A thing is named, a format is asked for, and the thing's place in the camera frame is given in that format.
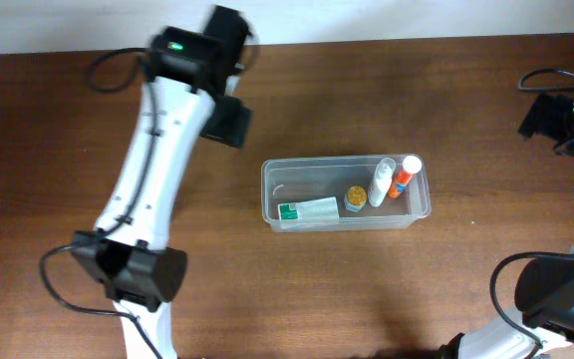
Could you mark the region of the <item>white green medicine box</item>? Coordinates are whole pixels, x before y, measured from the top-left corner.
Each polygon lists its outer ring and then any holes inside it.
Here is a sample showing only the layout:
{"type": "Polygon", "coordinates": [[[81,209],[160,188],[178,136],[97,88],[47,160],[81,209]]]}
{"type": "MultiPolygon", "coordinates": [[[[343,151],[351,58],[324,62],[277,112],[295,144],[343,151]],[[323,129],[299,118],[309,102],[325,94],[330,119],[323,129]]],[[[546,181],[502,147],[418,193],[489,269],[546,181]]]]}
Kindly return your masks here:
{"type": "Polygon", "coordinates": [[[334,197],[280,203],[277,209],[281,221],[333,221],[340,218],[334,197]]]}

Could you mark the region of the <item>small jar gold lid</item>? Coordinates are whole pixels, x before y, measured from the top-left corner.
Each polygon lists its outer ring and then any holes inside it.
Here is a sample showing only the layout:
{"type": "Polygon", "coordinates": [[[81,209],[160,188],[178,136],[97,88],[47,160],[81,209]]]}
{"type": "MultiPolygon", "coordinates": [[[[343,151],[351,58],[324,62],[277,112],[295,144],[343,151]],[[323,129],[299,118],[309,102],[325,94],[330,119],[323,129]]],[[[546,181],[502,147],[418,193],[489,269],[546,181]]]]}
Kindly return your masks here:
{"type": "Polygon", "coordinates": [[[351,186],[344,196],[345,209],[350,212],[359,212],[365,206],[367,199],[367,192],[361,186],[351,186]]]}

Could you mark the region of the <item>white spray bottle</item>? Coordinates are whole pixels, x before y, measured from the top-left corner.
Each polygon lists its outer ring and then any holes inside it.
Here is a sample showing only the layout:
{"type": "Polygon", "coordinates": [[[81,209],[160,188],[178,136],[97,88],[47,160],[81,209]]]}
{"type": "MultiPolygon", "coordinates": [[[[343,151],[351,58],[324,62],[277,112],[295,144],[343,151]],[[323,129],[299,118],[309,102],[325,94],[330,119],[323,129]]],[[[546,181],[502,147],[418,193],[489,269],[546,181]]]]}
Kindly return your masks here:
{"type": "Polygon", "coordinates": [[[391,187],[396,166],[395,160],[391,158],[383,158],[376,166],[368,190],[370,206],[379,207],[383,203],[391,187]]]}

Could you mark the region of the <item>orange tube white cap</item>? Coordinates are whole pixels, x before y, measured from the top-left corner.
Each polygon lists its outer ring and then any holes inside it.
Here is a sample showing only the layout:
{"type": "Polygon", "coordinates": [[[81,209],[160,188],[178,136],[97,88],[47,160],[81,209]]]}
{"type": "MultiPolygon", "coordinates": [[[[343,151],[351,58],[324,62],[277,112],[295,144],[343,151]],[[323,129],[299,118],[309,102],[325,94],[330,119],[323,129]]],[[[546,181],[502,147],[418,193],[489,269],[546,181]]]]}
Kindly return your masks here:
{"type": "Polygon", "coordinates": [[[422,160],[414,155],[406,156],[401,170],[396,174],[389,190],[388,197],[399,197],[413,177],[423,168],[422,160]]]}

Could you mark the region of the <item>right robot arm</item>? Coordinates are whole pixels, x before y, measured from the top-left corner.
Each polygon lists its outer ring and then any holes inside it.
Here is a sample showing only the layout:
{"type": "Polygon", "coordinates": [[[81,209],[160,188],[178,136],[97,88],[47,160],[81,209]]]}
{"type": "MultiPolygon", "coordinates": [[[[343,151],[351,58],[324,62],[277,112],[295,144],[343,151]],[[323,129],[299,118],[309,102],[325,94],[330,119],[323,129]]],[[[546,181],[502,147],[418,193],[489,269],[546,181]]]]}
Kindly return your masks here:
{"type": "MultiPolygon", "coordinates": [[[[574,158],[574,87],[539,87],[518,130],[554,140],[554,152],[574,158]]],[[[493,269],[489,294],[498,316],[459,333],[436,358],[538,358],[574,345],[574,244],[569,253],[512,254],[493,269]]]]}

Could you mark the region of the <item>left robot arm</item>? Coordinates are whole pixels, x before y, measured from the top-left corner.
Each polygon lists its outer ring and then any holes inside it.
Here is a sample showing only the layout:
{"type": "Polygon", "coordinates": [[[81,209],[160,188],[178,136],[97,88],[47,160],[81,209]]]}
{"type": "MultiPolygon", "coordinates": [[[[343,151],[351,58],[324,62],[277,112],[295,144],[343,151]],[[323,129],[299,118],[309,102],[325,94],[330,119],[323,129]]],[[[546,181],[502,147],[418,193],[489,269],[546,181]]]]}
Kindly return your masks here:
{"type": "Polygon", "coordinates": [[[64,246],[113,302],[130,358],[174,358],[171,303],[187,268],[168,246],[182,178],[199,138],[244,144],[251,112],[232,93],[254,37],[246,25],[195,33],[168,27],[134,48],[143,76],[137,126],[112,197],[91,231],[64,246]]]}

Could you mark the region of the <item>clear plastic container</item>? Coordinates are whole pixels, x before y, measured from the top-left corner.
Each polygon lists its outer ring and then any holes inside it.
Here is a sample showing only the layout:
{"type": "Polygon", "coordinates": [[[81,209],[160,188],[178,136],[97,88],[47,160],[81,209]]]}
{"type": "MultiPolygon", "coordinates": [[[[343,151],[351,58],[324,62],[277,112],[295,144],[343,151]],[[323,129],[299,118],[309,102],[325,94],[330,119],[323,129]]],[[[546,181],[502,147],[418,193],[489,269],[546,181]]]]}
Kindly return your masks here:
{"type": "Polygon", "coordinates": [[[414,175],[397,198],[386,197],[378,207],[365,204],[356,212],[344,203],[352,186],[367,189],[383,155],[280,159],[265,162],[261,170],[262,216],[275,232],[346,231],[406,228],[431,214],[431,196],[425,171],[414,175]],[[328,199],[337,202],[338,216],[306,217],[301,202],[328,199]]]}

